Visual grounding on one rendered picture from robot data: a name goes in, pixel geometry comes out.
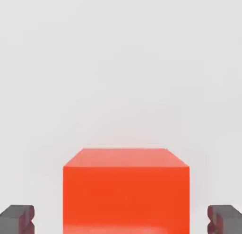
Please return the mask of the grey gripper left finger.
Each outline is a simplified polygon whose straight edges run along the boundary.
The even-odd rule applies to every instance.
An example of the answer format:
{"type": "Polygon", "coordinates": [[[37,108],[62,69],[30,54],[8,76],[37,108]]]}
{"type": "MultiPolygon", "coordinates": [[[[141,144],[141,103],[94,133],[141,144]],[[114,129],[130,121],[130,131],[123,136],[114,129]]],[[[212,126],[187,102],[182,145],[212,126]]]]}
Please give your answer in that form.
{"type": "Polygon", "coordinates": [[[0,234],[35,234],[33,205],[10,205],[0,214],[0,234]]]}

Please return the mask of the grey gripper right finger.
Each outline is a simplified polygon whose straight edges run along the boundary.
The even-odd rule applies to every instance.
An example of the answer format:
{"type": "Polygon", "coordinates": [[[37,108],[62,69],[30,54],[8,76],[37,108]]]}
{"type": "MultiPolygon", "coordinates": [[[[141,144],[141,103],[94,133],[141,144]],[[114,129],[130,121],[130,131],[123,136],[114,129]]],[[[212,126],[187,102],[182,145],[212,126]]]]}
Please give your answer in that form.
{"type": "Polygon", "coordinates": [[[232,205],[209,205],[207,234],[242,234],[242,213],[232,205]]]}

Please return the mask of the small red cube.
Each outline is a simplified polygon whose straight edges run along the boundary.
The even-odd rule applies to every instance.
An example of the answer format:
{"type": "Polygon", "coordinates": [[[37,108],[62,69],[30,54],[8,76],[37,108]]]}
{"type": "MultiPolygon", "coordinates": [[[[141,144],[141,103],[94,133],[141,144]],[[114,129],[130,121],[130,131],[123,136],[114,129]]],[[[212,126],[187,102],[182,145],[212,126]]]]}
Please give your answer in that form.
{"type": "Polygon", "coordinates": [[[190,234],[190,169],[165,148],[86,148],[63,167],[63,234],[190,234]]]}

